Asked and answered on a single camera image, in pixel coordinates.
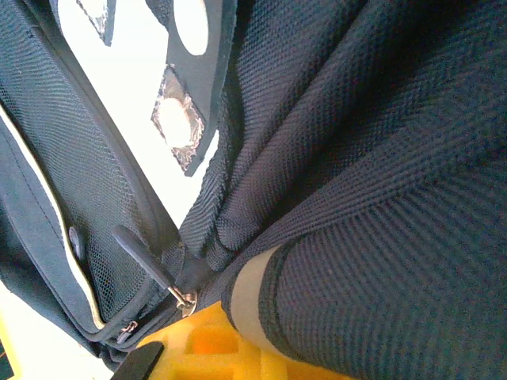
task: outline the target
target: zipper pull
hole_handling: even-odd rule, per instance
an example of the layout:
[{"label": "zipper pull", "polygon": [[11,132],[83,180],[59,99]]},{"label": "zipper pull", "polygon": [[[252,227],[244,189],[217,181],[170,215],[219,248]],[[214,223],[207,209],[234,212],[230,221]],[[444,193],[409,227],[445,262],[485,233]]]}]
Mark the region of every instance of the zipper pull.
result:
[{"label": "zipper pull", "polygon": [[125,251],[154,279],[160,287],[167,289],[177,300],[176,307],[181,310],[182,317],[192,315],[197,307],[197,293],[182,293],[175,285],[176,280],[168,273],[148,248],[137,236],[125,226],[116,226],[112,235]]},{"label": "zipper pull", "polygon": [[136,321],[130,321],[130,323],[127,325],[127,327],[123,327],[120,330],[120,335],[118,336],[118,339],[116,339],[116,342],[118,344],[124,343],[130,335],[134,332],[135,329],[137,329],[137,326],[139,324]]}]

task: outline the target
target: backpack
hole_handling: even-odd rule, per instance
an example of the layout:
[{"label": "backpack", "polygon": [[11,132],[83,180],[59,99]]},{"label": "backpack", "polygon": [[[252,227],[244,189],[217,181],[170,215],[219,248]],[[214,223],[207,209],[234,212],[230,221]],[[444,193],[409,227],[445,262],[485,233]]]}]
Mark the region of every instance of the backpack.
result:
[{"label": "backpack", "polygon": [[[223,84],[202,85],[216,152],[179,228],[56,2],[2,2],[2,281],[109,367],[183,316],[136,262],[148,251],[195,310],[222,300],[246,336],[235,310],[257,305],[294,359],[504,377],[504,2],[238,2],[212,45],[229,47]],[[173,2],[147,4],[173,38]],[[262,257],[250,299],[237,289]]]}]

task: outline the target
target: metal zipper slider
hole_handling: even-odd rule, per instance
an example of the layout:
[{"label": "metal zipper slider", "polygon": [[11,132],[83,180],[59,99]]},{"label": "metal zipper slider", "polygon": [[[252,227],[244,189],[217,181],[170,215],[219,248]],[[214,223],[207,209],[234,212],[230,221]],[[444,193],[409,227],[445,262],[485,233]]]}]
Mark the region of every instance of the metal zipper slider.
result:
[{"label": "metal zipper slider", "polygon": [[181,310],[183,318],[193,314],[197,306],[197,293],[195,291],[187,294],[182,293],[176,287],[174,277],[161,267],[143,242],[127,227],[116,226],[112,230],[112,235],[158,285],[167,289],[176,298],[176,307]]},{"label": "metal zipper slider", "polygon": [[122,344],[129,338],[130,335],[134,332],[135,329],[137,329],[137,326],[139,324],[136,321],[130,321],[130,323],[127,325],[127,327],[123,327],[120,330],[120,335],[118,336],[118,339],[116,339],[116,342],[118,344]]}]

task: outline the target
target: yellow case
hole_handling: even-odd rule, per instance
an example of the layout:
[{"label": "yellow case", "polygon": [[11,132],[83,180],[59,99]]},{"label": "yellow case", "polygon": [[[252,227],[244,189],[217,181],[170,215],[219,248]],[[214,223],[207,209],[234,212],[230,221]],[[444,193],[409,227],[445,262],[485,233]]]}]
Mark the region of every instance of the yellow case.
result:
[{"label": "yellow case", "polygon": [[351,380],[262,351],[234,330],[220,303],[145,338],[164,344],[149,380]]}]

